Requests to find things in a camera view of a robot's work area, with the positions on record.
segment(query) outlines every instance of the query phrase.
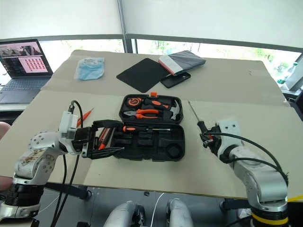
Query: table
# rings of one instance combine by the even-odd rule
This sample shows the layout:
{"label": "table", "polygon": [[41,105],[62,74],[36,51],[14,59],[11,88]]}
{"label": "table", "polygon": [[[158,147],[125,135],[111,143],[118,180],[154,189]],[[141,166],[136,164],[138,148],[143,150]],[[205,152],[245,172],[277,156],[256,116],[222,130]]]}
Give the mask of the table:
{"label": "table", "polygon": [[[71,100],[80,102],[83,111],[94,110],[85,126],[94,120],[120,120],[122,96],[95,95],[81,92],[41,91],[0,141],[0,173],[12,176],[14,164],[33,135],[41,130],[57,130],[62,112]],[[284,171],[289,172],[288,196],[302,194],[303,124],[294,109],[284,106],[192,101],[201,120],[208,127],[218,120],[237,120],[242,136],[270,150]],[[186,100],[182,100],[186,134],[186,152],[179,162],[130,161],[109,157],[90,160],[81,158],[75,184],[130,188],[138,190],[181,192],[208,196],[246,198],[244,185],[226,164],[202,146],[196,119]],[[249,146],[268,161],[264,153]],[[68,181],[75,156],[67,155]],[[58,158],[50,182],[60,183],[63,161]]]}
{"label": "table", "polygon": [[[78,60],[85,57],[105,58],[105,73],[100,79],[80,81],[73,78]],[[159,55],[75,50],[42,90],[120,96],[138,94],[138,90],[116,79],[116,76],[144,58],[158,62]],[[182,84],[168,89],[158,83],[150,91],[198,101],[289,106],[263,62],[206,60],[204,66],[189,71],[192,77]]]}

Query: white cable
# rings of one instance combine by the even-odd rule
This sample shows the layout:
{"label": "white cable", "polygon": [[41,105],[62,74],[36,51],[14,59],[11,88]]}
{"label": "white cable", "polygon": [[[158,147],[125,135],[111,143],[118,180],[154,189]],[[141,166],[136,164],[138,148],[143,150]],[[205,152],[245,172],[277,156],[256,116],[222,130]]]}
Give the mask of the white cable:
{"label": "white cable", "polygon": [[57,196],[56,199],[54,199],[47,207],[45,207],[43,210],[39,211],[38,214],[40,214],[42,211],[44,211],[45,209],[47,209],[50,205],[53,204],[53,202],[55,202],[57,199],[59,198],[59,196]]}
{"label": "white cable", "polygon": [[161,196],[164,195],[164,194],[165,194],[165,193],[163,192],[163,193],[159,196],[159,198],[157,199],[156,205],[155,205],[155,209],[153,209],[152,218],[151,218],[151,227],[152,227],[152,223],[153,223],[153,217],[154,217],[154,215],[155,215],[155,211],[156,211],[156,208],[157,208],[157,204],[158,204],[159,199],[161,198]]}

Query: laptop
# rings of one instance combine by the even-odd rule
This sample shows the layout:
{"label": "laptop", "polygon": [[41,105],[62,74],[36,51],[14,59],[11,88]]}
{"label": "laptop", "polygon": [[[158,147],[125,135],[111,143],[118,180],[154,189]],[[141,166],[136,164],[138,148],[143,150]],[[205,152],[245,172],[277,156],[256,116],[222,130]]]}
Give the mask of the laptop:
{"label": "laptop", "polygon": [[0,62],[12,78],[0,103],[30,103],[53,74],[37,39],[0,42]]}

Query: floor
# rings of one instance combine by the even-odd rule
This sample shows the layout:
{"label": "floor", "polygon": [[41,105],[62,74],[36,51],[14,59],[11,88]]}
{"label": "floor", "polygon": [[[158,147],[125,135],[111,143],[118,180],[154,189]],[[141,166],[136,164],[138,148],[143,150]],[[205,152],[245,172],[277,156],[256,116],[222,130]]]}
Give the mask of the floor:
{"label": "floor", "polygon": [[[144,195],[143,191],[109,188],[89,188],[92,197],[88,201],[69,196],[57,227],[76,227],[79,221],[88,222],[91,227],[101,227],[105,223],[110,212],[119,204],[132,200],[145,208],[146,226],[150,227],[152,213],[159,192],[149,192]],[[36,219],[40,221],[40,227],[50,226],[56,201],[47,207],[58,196],[57,192],[45,189],[41,198],[41,208]],[[166,204],[169,199],[179,198],[189,208],[195,227],[223,227],[236,220],[235,211],[222,213],[219,203],[222,198],[194,196],[187,194],[165,193],[159,200],[153,227],[165,227]]]}

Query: window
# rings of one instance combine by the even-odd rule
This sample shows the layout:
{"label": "window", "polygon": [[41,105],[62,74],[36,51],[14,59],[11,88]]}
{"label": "window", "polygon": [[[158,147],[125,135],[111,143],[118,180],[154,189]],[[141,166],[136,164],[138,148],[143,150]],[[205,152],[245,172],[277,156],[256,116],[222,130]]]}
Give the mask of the window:
{"label": "window", "polygon": [[284,72],[300,56],[299,52],[262,49],[245,46],[230,46],[219,44],[183,43],[156,40],[137,40],[138,53],[171,54],[190,50],[204,58],[227,58],[240,60],[262,61],[274,80]]}
{"label": "window", "polygon": [[40,45],[53,72],[74,50],[124,52],[121,39],[40,41]]}

